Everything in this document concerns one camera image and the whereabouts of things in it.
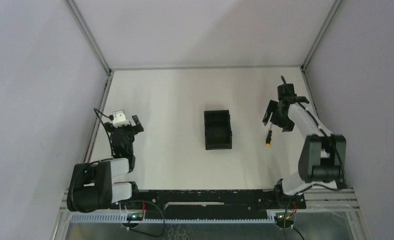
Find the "yellow black screwdriver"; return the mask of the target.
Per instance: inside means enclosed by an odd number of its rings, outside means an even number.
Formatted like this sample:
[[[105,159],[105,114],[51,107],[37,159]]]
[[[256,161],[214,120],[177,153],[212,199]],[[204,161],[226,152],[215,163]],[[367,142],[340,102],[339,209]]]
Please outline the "yellow black screwdriver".
[[[267,124],[267,127],[268,127],[268,131],[267,131],[267,136],[266,136],[266,140],[265,140],[265,143],[266,143],[266,145],[267,146],[270,146],[271,145],[271,141],[272,141],[272,123],[271,122],[269,122],[268,124]]]

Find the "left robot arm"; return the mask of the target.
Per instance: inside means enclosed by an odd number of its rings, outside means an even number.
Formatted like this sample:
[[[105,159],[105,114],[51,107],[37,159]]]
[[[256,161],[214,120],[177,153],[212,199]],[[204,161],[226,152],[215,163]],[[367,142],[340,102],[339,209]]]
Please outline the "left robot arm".
[[[144,128],[137,115],[132,119],[134,124],[122,111],[117,111],[111,121],[104,123],[112,157],[74,166],[66,200],[69,211],[90,213],[108,209],[119,201],[130,209],[140,205],[141,195],[134,181],[114,181],[115,177],[129,174],[135,168],[133,143]]]

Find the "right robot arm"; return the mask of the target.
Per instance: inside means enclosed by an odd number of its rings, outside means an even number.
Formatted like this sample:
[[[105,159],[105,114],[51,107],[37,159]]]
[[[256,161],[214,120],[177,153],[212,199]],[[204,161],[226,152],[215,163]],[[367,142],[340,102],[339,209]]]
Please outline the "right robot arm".
[[[263,117],[267,126],[266,145],[272,142],[272,127],[283,132],[297,128],[304,138],[297,171],[279,180],[274,186],[274,203],[287,208],[295,197],[312,187],[340,191],[347,187],[344,161],[346,138],[332,133],[310,109],[305,96],[295,93],[293,84],[278,86],[278,100],[271,100]]]

